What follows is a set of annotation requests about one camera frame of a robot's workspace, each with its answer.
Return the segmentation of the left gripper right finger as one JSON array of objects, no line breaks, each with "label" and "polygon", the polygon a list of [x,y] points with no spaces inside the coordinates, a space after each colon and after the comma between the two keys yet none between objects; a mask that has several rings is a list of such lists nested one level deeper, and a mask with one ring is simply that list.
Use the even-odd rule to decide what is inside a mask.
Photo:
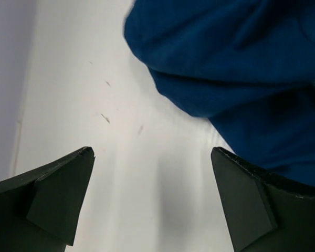
[{"label": "left gripper right finger", "polygon": [[211,160],[234,251],[315,251],[315,187],[222,147]]}]

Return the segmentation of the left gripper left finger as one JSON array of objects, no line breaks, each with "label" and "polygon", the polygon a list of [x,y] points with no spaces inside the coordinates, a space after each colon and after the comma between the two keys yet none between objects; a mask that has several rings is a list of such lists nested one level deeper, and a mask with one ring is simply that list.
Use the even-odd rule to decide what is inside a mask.
[{"label": "left gripper left finger", "polygon": [[0,252],[65,251],[95,162],[91,147],[0,182]]}]

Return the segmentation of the blue t shirt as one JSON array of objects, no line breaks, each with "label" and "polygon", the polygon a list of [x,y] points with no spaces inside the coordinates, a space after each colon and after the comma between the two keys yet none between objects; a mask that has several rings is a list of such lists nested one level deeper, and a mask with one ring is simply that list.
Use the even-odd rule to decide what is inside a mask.
[{"label": "blue t shirt", "polygon": [[124,38],[237,155],[315,186],[315,1],[135,1]]}]

